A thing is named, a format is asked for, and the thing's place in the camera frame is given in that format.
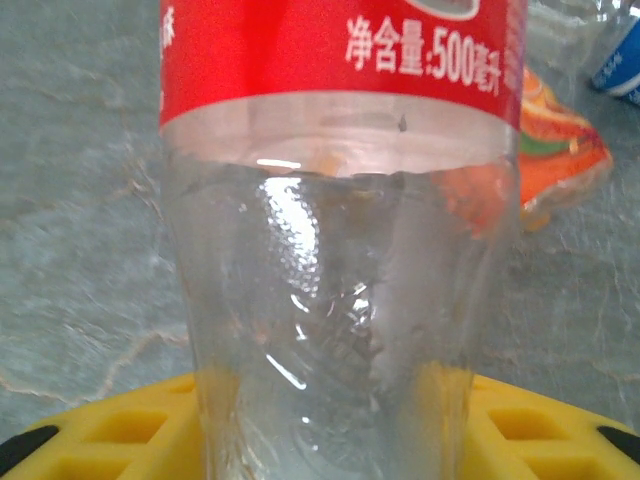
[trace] red label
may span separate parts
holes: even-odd
[[[253,95],[449,100],[518,127],[526,0],[161,0],[160,124]]]

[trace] plastic bag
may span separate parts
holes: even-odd
[[[551,88],[525,69],[520,169],[525,230],[549,222],[559,206],[582,200],[609,176],[613,158],[587,119],[558,101]]]

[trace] blue label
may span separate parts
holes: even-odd
[[[640,21],[593,76],[593,86],[640,105]]]

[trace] plastic bottle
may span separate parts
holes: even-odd
[[[163,205],[211,478],[454,478],[516,220],[526,2],[160,14]]]
[[[626,1],[598,37],[585,67],[593,86],[640,105],[640,6]]]

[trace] water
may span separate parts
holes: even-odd
[[[166,204],[217,479],[453,478],[494,197],[185,162]]]

